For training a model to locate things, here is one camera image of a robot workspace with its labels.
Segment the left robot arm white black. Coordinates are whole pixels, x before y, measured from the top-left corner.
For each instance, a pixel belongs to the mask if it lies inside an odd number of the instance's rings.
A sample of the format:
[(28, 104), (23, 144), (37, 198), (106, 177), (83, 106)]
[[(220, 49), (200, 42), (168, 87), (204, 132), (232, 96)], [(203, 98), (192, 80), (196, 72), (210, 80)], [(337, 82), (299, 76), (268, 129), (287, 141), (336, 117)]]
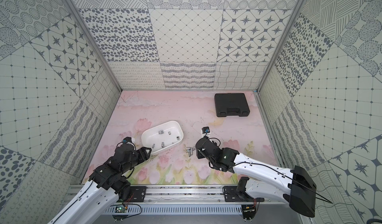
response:
[(49, 222), (50, 224), (91, 224), (118, 201), (143, 201), (146, 188), (132, 187), (124, 174), (150, 158), (152, 148), (136, 149), (120, 142), (104, 164), (90, 175), (77, 195)]

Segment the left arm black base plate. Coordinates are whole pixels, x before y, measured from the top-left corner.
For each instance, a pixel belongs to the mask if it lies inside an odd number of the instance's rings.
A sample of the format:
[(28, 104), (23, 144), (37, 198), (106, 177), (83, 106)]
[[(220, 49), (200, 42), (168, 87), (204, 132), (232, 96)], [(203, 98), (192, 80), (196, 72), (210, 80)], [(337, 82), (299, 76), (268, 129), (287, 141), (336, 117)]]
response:
[(123, 201), (124, 203), (143, 203), (146, 196), (147, 186), (130, 186), (128, 191), (128, 196)]

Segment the white plastic storage box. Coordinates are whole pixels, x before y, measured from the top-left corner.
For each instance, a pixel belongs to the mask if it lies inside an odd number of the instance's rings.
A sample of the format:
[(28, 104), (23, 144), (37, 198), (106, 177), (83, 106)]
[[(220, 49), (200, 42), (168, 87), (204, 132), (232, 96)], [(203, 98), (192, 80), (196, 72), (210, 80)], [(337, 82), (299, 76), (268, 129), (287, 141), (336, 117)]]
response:
[(158, 125), (156, 127), (150, 128), (143, 132), (141, 136), (142, 145), (146, 148), (151, 148), (151, 154), (157, 155), (164, 151), (167, 151), (183, 141), (184, 133), (177, 121), (169, 121)]

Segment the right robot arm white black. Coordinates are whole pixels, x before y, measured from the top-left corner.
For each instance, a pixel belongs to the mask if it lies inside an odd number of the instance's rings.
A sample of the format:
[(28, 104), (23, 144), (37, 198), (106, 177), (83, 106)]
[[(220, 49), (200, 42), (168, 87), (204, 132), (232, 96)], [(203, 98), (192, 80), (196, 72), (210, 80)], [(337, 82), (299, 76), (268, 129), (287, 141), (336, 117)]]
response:
[(295, 212), (313, 218), (316, 200), (329, 204), (329, 199), (317, 193), (317, 186), (307, 171), (295, 166), (281, 168), (252, 159), (235, 149), (220, 148), (208, 136), (196, 143), (199, 158), (205, 158), (212, 169), (241, 175), (238, 195), (249, 198), (271, 199), (283, 202)]

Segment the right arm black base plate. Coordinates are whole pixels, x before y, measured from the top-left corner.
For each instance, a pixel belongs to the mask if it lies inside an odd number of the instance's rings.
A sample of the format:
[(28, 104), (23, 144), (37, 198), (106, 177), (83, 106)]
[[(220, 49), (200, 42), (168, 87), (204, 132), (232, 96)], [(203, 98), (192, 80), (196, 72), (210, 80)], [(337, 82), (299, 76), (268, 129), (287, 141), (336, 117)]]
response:
[(264, 198), (253, 198), (244, 191), (237, 191), (237, 186), (223, 186), (222, 192), (225, 202), (265, 202)]

